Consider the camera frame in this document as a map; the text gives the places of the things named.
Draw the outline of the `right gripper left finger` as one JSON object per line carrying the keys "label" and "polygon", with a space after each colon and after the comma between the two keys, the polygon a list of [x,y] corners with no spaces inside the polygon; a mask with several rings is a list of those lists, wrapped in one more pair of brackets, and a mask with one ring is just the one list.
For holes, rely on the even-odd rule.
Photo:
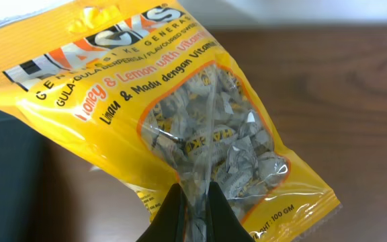
{"label": "right gripper left finger", "polygon": [[184,242],[187,198],[179,184],[173,184],[154,220],[136,242]]}

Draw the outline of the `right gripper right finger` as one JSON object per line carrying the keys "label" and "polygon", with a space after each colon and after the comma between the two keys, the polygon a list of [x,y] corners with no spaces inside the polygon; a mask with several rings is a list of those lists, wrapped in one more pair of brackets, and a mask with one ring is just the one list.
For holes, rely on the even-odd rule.
{"label": "right gripper right finger", "polygon": [[254,242],[242,227],[217,182],[211,181],[206,198],[207,242]]}

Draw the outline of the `yellow Hacks candy bag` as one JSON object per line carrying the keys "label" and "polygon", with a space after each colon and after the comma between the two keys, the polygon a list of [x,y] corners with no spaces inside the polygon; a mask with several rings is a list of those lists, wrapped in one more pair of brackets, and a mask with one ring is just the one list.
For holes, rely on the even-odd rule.
{"label": "yellow Hacks candy bag", "polygon": [[341,205],[176,1],[73,1],[0,24],[0,110],[128,186],[151,222],[179,184],[184,241],[206,241],[210,182],[254,241],[299,240]]}

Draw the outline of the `black gift box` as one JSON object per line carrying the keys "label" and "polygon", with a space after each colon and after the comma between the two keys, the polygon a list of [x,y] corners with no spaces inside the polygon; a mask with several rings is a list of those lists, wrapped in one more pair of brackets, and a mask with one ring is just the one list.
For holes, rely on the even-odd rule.
{"label": "black gift box", "polygon": [[37,186],[42,137],[0,111],[0,241],[21,241]]}

